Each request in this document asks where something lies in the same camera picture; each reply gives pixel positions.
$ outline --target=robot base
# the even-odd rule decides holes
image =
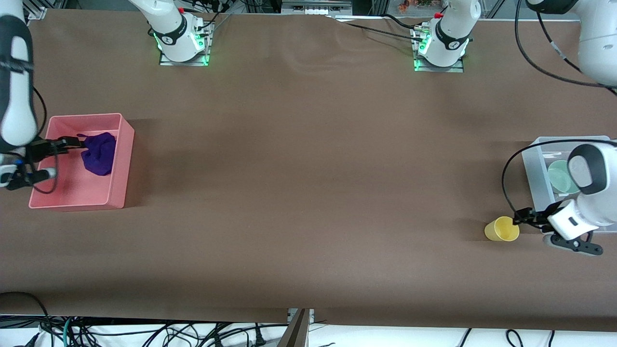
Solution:
[[[429,36],[429,23],[424,22],[421,25],[416,25],[414,29],[409,29],[409,33],[412,37],[422,38],[424,41],[412,41],[413,51],[413,69],[416,71],[428,71],[428,72],[463,72],[463,59],[459,58],[456,63],[448,67],[435,66],[429,63],[424,56],[420,54],[420,50],[423,45],[430,40]]]
[[[200,17],[197,17],[197,25],[203,25],[204,20]],[[159,57],[159,65],[161,66],[208,66],[210,64],[210,52],[212,50],[212,37],[215,28],[214,22],[210,25],[198,31],[197,34],[203,37],[196,38],[197,42],[200,45],[204,46],[204,49],[197,53],[192,59],[185,62],[175,62],[166,57],[161,48],[159,47],[160,57]]]

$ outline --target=metal bracket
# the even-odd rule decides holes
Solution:
[[[200,22],[198,22],[197,24],[200,26],[203,25],[204,24],[203,19],[199,17],[198,19],[200,20]],[[159,51],[161,51],[160,57],[159,57],[159,65],[161,66],[208,66],[210,64],[210,52],[212,51],[212,38],[214,36],[215,24],[216,24],[215,22],[212,22],[210,23],[210,25],[208,25],[201,31],[196,32],[197,35],[203,36],[203,37],[197,38],[196,41],[198,44],[203,44],[204,49],[201,52],[197,53],[197,55],[194,56],[191,60],[188,60],[185,62],[172,61],[163,54],[163,51],[161,50],[159,46]]]
[[[309,337],[309,324],[315,319],[313,309],[290,309],[288,318],[292,317],[281,341],[276,347],[306,347]]]
[[[428,71],[428,72],[463,72],[463,60],[458,58],[457,62],[452,66],[440,67],[429,63],[426,58],[420,54],[420,50],[424,49],[426,43],[431,39],[431,30],[429,29],[428,22],[423,22],[420,25],[414,26],[413,29],[409,29],[409,34],[414,38],[421,38],[422,41],[412,41],[413,51],[413,69],[416,71]]]
[[[38,11],[28,12],[28,23],[31,20],[42,20],[45,18],[47,14],[47,9],[45,7],[40,7]]]

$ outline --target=clear plastic bin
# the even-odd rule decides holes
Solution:
[[[608,136],[542,136],[532,144],[570,139],[586,140],[610,140]],[[527,181],[531,190],[531,198],[534,201],[536,211],[544,211],[546,207],[565,198],[576,196],[575,194],[557,194],[553,191],[549,181],[549,165],[555,161],[568,160],[570,152],[585,142],[551,143],[530,148],[522,153],[523,164],[527,172]],[[617,224],[602,227],[596,230],[599,233],[617,233]]]

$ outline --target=green bowl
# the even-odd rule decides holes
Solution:
[[[549,165],[549,181],[556,193],[574,194],[580,191],[570,177],[567,161],[555,161]]]

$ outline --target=metal mounting plate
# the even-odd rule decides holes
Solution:
[[[197,53],[191,60],[185,62],[175,62],[168,59],[161,51],[159,57],[159,65],[161,66],[208,66],[210,64],[210,52],[212,51],[212,38],[214,36],[215,23],[212,22],[206,28],[202,29],[198,34],[205,36],[198,40],[198,42],[204,43],[204,50]]]
[[[409,29],[409,33],[412,37],[419,37],[422,39],[426,38],[427,35],[428,22],[422,23],[422,25],[416,25],[414,29]],[[424,56],[422,56],[418,51],[420,50],[420,46],[424,44],[424,42],[412,41],[412,51],[413,51],[413,69],[416,71],[427,71],[427,72],[464,72],[463,69],[463,59],[458,58],[457,62],[452,66],[448,67],[440,67],[435,66],[429,63]]]

